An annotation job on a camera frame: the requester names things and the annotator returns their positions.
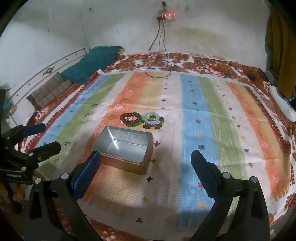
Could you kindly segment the green jade bangle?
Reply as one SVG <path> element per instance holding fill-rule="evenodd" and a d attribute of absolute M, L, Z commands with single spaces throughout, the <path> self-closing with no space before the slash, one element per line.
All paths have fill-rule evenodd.
<path fill-rule="evenodd" d="M 142 123 L 141 121 L 138 121 L 136 123 L 125 123 L 125 125 L 128 126 L 128 127 L 134 128 L 134 127 L 140 125 L 141 123 Z"/>

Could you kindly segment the white headboard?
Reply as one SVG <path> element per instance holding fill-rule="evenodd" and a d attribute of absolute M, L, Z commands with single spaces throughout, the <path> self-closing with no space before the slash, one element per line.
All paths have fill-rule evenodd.
<path fill-rule="evenodd" d="M 56 73 L 61 73 L 68 67 L 79 62 L 87 53 L 88 49 L 77 50 L 54 63 L 46 66 L 44 69 L 26 78 L 23 84 L 18 84 L 9 90 L 9 101 L 13 103 L 13 108 L 6 117 L 6 122 L 13 128 L 20 124 L 25 124 L 28 118 L 35 112 L 34 106 L 27 100 L 33 91 L 40 88 Z"/>

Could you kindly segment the striped grey pillow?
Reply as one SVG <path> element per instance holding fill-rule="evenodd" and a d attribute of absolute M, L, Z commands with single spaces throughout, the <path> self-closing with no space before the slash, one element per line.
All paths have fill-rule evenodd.
<path fill-rule="evenodd" d="M 45 84 L 33 91 L 27 100 L 34 106 L 35 110 L 40 110 L 53 102 L 58 96 L 64 93 L 72 85 L 69 80 L 64 80 L 60 73 L 55 74 Z"/>

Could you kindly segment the silver metal tin box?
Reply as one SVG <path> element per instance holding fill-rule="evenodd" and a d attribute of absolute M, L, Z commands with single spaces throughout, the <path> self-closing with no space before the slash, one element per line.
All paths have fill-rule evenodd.
<path fill-rule="evenodd" d="M 153 152 L 151 133 L 106 126 L 92 146 L 101 162 L 123 171 L 145 175 Z"/>

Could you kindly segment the teal blanket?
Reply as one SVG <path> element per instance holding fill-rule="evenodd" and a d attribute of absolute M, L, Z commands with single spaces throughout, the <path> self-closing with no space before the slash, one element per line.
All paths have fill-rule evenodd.
<path fill-rule="evenodd" d="M 124 50 L 121 46 L 97 46 L 60 76 L 72 83 L 86 84 L 97 70 L 105 70 Z"/>

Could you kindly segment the white bolster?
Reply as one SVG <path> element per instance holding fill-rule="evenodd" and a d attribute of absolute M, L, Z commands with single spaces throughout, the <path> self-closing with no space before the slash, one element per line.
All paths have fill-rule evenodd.
<path fill-rule="evenodd" d="M 269 86 L 269 94 L 274 99 L 283 115 L 292 123 L 296 121 L 295 109 L 288 103 L 288 101 L 282 97 L 279 90 L 275 86 Z"/>

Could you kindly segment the mustard yellow hanging cloth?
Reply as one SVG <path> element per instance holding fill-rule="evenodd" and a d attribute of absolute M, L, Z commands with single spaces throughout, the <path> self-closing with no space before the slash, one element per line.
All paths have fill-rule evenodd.
<path fill-rule="evenodd" d="M 278 90 L 290 99 L 295 90 L 295 34 L 276 8 L 271 8 L 267 21 L 266 49 L 270 52 L 269 69 L 277 76 Z"/>

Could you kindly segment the white power strip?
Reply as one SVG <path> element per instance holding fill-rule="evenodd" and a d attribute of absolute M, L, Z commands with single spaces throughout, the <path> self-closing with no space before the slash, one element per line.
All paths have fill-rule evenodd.
<path fill-rule="evenodd" d="M 177 19 L 177 15 L 172 12 L 160 13 L 157 16 L 158 21 L 173 21 Z"/>

